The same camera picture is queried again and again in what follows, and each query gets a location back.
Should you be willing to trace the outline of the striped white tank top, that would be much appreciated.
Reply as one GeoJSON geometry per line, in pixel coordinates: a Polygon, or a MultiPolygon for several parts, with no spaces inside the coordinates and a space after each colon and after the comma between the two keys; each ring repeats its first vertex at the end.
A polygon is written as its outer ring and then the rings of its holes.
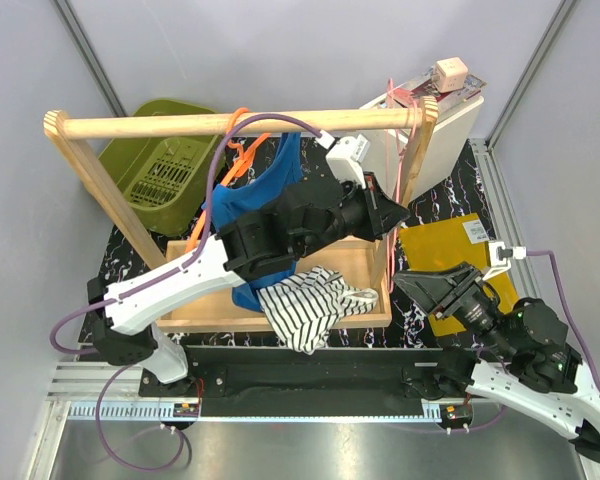
{"type": "Polygon", "coordinates": [[[261,310],[284,345],[307,355],[327,344],[342,319],[366,315],[379,301],[370,288],[349,285],[334,270],[317,266],[257,291],[261,310]]]}

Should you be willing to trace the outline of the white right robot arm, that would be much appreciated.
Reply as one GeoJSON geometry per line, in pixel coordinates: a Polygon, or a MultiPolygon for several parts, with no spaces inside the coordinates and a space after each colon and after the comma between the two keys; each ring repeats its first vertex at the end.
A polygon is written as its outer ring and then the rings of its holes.
{"type": "Polygon", "coordinates": [[[600,392],[569,327],[538,298],[509,312],[480,270],[463,262],[439,272],[400,271],[393,282],[424,313],[453,317],[495,357],[490,363],[461,347],[444,348],[433,371],[406,384],[426,399],[484,397],[548,426],[600,464],[600,392]]]}

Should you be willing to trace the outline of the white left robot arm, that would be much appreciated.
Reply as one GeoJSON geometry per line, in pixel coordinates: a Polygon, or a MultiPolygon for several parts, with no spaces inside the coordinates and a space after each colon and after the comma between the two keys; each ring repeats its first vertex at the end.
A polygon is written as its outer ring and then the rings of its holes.
{"type": "Polygon", "coordinates": [[[93,345],[107,363],[139,364],[173,395],[186,395],[196,372],[184,349],[157,326],[159,317],[215,291],[287,270],[345,237],[379,240],[408,216],[371,172],[359,181],[305,178],[219,228],[193,252],[109,285],[94,306],[93,345]]]}

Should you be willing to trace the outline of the orange plastic hanger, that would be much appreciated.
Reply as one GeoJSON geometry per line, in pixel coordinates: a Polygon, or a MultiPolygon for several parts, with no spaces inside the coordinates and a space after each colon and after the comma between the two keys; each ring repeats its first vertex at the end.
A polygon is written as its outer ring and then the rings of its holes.
{"type": "MultiPolygon", "coordinates": [[[[252,167],[254,162],[257,149],[259,146],[270,137],[270,133],[262,133],[257,137],[257,139],[247,148],[245,148],[241,143],[230,140],[228,142],[228,146],[235,150],[237,153],[237,158],[234,160],[233,165],[228,170],[228,172],[224,175],[223,179],[220,182],[221,186],[229,186],[233,181],[242,177],[247,171],[252,167]]],[[[204,224],[206,221],[206,209],[203,209],[198,221],[194,225],[191,234],[187,240],[185,246],[185,252],[191,252],[198,244],[198,241],[203,233],[204,224]]]]}

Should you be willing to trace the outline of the blue tank top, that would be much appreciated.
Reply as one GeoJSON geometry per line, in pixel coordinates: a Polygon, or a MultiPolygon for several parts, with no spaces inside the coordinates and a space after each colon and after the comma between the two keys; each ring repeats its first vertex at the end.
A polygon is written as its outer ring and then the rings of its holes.
{"type": "MultiPolygon", "coordinates": [[[[235,221],[242,214],[257,210],[277,198],[288,185],[302,177],[299,133],[284,133],[280,138],[273,163],[247,186],[229,189],[216,186],[212,194],[211,223],[216,229],[235,221]]],[[[261,277],[232,289],[233,303],[247,310],[261,312],[256,292],[293,275],[296,262],[281,272],[261,277]]]]}

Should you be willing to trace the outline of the yellow padded envelope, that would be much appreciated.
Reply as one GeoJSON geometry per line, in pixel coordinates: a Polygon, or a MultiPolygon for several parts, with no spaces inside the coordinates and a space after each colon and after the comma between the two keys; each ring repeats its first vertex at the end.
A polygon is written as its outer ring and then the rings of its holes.
{"type": "MultiPolygon", "coordinates": [[[[489,266],[486,245],[489,236],[476,213],[405,228],[399,238],[412,270],[447,270],[463,261],[480,270],[489,266]]],[[[519,296],[509,274],[500,274],[489,283],[500,295],[501,310],[511,311],[519,296]]],[[[429,321],[436,339],[451,340],[452,335],[466,332],[453,317],[437,320],[430,316],[429,321]]]]}

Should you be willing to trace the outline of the white storage box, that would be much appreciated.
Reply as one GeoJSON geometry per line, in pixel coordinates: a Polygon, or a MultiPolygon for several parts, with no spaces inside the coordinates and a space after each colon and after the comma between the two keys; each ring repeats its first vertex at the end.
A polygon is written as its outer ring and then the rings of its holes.
{"type": "MultiPolygon", "coordinates": [[[[451,174],[483,103],[484,98],[479,94],[457,110],[439,116],[415,180],[411,200],[451,174]]],[[[386,194],[393,194],[398,174],[398,154],[407,146],[408,131],[365,130],[361,134],[369,140],[369,149],[362,162],[363,169],[375,174],[386,194]]]]}

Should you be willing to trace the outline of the wooden clothes rack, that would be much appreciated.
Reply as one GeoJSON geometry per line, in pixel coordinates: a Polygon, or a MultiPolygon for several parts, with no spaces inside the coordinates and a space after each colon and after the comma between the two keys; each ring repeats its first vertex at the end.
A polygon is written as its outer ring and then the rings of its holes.
{"type": "Polygon", "coordinates": [[[258,301],[265,286],[317,265],[334,267],[371,295],[370,310],[355,315],[355,325],[385,324],[378,308],[386,291],[370,281],[368,255],[408,211],[381,188],[373,172],[353,164],[305,176],[296,161],[279,158],[255,182],[228,189],[208,171],[198,245],[167,259],[88,139],[217,133],[225,120],[214,115],[78,120],[50,111],[43,123],[48,138],[148,265],[146,273],[106,287],[94,307],[94,332],[130,337],[150,330],[267,331],[271,325],[258,301]]]}

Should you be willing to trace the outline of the stack of books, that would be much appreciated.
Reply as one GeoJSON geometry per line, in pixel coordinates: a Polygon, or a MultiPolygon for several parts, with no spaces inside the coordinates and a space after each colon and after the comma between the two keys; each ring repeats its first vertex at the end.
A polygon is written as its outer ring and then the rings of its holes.
{"type": "Polygon", "coordinates": [[[395,85],[390,94],[391,105],[408,108],[413,101],[418,101],[423,96],[432,96],[438,104],[439,114],[444,116],[478,96],[487,85],[479,77],[468,74],[460,89],[442,93],[431,80],[432,74],[433,68],[429,68],[414,79],[395,85]]]}

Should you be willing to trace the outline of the beige cube power socket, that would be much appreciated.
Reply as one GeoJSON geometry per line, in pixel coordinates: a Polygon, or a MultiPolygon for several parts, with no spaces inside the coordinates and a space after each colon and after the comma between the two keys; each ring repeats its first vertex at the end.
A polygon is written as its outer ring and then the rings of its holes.
{"type": "Polygon", "coordinates": [[[451,57],[434,64],[431,80],[440,93],[447,93],[461,89],[468,73],[467,65],[459,57],[451,57]]]}

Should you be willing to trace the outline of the green plastic basket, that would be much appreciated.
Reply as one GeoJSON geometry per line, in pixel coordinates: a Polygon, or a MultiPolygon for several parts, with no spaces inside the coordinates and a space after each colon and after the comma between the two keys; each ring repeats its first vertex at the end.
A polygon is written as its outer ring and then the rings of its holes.
{"type": "Polygon", "coordinates": [[[144,227],[173,237],[189,224],[205,197],[220,135],[116,138],[99,160],[144,227]]]}

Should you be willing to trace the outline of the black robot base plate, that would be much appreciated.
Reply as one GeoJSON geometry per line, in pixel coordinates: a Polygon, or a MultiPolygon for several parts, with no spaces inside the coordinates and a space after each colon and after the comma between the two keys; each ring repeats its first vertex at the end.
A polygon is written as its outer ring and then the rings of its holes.
{"type": "Polygon", "coordinates": [[[472,355],[461,349],[188,346],[187,377],[162,384],[143,371],[142,397],[201,396],[205,420],[398,421],[422,401],[462,398],[472,355]]]}

